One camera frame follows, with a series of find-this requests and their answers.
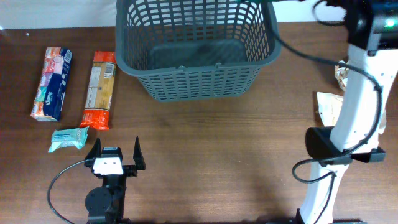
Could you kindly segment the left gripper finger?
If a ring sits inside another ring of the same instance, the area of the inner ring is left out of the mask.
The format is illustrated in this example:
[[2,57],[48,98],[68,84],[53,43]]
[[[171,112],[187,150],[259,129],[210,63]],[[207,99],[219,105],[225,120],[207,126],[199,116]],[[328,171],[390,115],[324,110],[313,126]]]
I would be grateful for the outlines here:
[[95,159],[101,156],[101,141],[100,138],[96,138],[96,141],[85,157],[84,166],[85,167],[93,167],[95,163]]
[[136,170],[145,170],[146,163],[141,152],[139,137],[137,136],[134,143],[133,160],[135,162]]

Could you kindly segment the orange pasta package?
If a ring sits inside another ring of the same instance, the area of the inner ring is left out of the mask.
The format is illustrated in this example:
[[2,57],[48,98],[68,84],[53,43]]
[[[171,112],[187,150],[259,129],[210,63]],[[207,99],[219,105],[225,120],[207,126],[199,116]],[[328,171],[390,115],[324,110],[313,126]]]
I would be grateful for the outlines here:
[[116,69],[114,52],[96,51],[94,53],[81,128],[109,130]]

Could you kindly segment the beige paper pouch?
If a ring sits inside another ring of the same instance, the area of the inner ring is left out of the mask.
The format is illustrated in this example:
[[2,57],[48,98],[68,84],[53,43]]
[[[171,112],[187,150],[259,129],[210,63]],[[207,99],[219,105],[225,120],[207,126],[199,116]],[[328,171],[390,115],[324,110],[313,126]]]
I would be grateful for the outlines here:
[[335,126],[340,115],[343,97],[317,92],[318,114],[324,126]]

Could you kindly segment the beige chocolate snack bag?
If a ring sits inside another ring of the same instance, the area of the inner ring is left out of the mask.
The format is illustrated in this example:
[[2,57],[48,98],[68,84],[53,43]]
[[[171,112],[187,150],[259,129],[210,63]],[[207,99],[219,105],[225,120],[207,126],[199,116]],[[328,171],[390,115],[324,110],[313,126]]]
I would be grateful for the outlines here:
[[337,79],[338,84],[343,91],[346,90],[346,85],[348,81],[348,71],[349,69],[346,67],[335,65],[335,78]]

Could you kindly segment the green Nescafe coffee bag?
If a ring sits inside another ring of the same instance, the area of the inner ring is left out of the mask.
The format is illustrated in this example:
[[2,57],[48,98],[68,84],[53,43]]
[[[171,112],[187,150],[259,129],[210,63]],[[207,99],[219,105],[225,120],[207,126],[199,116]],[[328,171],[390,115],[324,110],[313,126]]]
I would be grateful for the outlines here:
[[303,1],[303,0],[236,0],[237,2],[254,2],[259,3],[270,3],[270,2],[284,2],[284,1]]

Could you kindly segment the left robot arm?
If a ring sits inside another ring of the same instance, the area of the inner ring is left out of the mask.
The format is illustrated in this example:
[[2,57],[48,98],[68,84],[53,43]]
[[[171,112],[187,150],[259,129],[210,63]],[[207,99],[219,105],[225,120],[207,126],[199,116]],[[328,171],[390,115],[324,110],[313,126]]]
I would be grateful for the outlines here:
[[126,180],[146,169],[139,138],[134,142],[133,164],[123,164],[121,148],[101,147],[99,138],[85,159],[84,166],[102,180],[102,186],[91,190],[85,199],[88,223],[130,223],[130,219],[124,217]]

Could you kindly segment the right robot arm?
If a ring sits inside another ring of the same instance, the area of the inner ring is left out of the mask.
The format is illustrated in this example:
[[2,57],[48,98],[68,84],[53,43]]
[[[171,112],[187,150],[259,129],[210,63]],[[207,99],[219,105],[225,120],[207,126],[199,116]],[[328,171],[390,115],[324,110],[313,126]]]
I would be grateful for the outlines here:
[[340,182],[354,160],[382,161],[379,126],[397,75],[397,1],[330,1],[346,11],[348,82],[335,126],[308,128],[311,173],[297,223],[332,223]]

